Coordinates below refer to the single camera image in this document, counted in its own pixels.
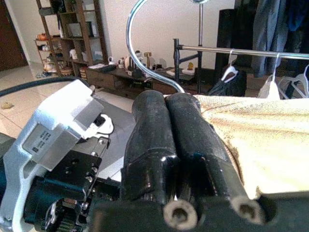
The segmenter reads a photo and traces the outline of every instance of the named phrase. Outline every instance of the clothing rack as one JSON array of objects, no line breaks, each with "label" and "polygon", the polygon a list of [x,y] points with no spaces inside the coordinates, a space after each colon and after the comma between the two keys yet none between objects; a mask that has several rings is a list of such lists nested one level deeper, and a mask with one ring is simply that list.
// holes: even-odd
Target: clothing rack
[{"label": "clothing rack", "polygon": [[[271,52],[271,51],[254,51],[245,49],[233,48],[219,48],[219,47],[203,47],[203,4],[199,5],[199,19],[198,19],[198,46],[187,46],[179,43],[179,39],[174,39],[174,66],[175,66],[175,81],[179,83],[179,65],[183,62],[198,58],[197,65],[197,93],[201,93],[201,69],[202,69],[202,53],[214,52],[225,53],[231,55],[251,55],[260,57],[274,57],[279,55],[279,58],[286,59],[305,59],[309,60],[309,54],[304,53],[287,53],[287,52]],[[197,54],[180,58],[180,50],[197,51]]]}]

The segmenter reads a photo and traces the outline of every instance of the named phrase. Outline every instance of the black cable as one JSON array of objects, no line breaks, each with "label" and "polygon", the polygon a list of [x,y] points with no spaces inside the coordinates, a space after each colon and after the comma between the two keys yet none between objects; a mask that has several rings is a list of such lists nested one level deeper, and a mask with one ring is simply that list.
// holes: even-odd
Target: black cable
[{"label": "black cable", "polygon": [[15,92],[21,91],[21,90],[26,89],[26,88],[46,85],[46,84],[55,83],[55,82],[75,81],[75,80],[80,80],[85,86],[89,87],[89,84],[81,78],[77,78],[77,77],[55,77],[55,78],[48,78],[48,79],[43,79],[43,80],[39,80],[39,81],[31,81],[31,82],[27,82],[27,83],[17,85],[17,86],[11,87],[11,88],[4,89],[4,90],[0,91],[0,97],[3,97],[3,96],[10,94],[10,93],[15,93]]}]

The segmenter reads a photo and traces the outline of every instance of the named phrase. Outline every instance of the white wall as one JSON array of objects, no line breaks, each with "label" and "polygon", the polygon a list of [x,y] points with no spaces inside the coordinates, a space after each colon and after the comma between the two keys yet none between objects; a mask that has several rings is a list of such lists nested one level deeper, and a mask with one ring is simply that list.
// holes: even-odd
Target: white wall
[{"label": "white wall", "polygon": [[[126,21],[137,0],[101,1],[101,12],[109,55],[116,59],[128,54]],[[216,46],[220,9],[233,9],[235,0],[211,0],[204,6],[204,46]],[[173,38],[181,44],[198,44],[198,5],[190,0],[149,0],[137,14],[132,31],[135,50],[151,51],[173,66]],[[194,52],[181,51],[182,57]],[[203,54],[203,67],[214,68],[215,54]]]},{"label": "white wall", "polygon": [[[44,31],[36,0],[5,0],[15,26],[18,38],[28,61],[41,62],[34,39]],[[49,0],[41,0],[42,6],[49,6]],[[51,34],[59,34],[56,16],[46,17]]]}]

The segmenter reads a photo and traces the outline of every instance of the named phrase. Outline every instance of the brown door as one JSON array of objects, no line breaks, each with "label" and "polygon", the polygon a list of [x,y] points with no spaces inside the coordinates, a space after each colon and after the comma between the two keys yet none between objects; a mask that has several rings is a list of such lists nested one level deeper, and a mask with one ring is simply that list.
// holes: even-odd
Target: brown door
[{"label": "brown door", "polygon": [[0,71],[28,65],[4,0],[0,0]]}]

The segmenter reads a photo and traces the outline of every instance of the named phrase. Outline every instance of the beige towel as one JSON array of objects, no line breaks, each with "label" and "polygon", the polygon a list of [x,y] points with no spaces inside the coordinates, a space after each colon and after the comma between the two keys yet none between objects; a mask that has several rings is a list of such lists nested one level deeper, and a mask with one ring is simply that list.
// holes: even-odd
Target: beige towel
[{"label": "beige towel", "polygon": [[235,157],[250,198],[309,190],[309,100],[196,98]]}]

